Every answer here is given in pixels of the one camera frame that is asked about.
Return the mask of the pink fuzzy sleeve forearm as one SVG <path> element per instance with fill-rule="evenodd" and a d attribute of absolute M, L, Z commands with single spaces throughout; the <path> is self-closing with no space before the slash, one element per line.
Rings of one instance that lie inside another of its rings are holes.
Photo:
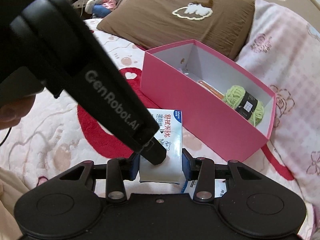
<path fill-rule="evenodd" d="M 1 202 L 0 202 L 0 232 L 1 239 L 19 239 L 22 236 L 20 228 L 14 218 L 14 206 L 17 200 L 26 192 L 28 188 L 11 171 L 1 168 Z"/>

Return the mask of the person left hand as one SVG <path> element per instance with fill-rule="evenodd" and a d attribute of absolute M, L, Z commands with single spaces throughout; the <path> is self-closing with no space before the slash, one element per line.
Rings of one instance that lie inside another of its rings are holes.
<path fill-rule="evenodd" d="M 1 107 L 0 130 L 18 125 L 20 120 L 30 112 L 35 98 L 35 95 L 28 96 Z"/>

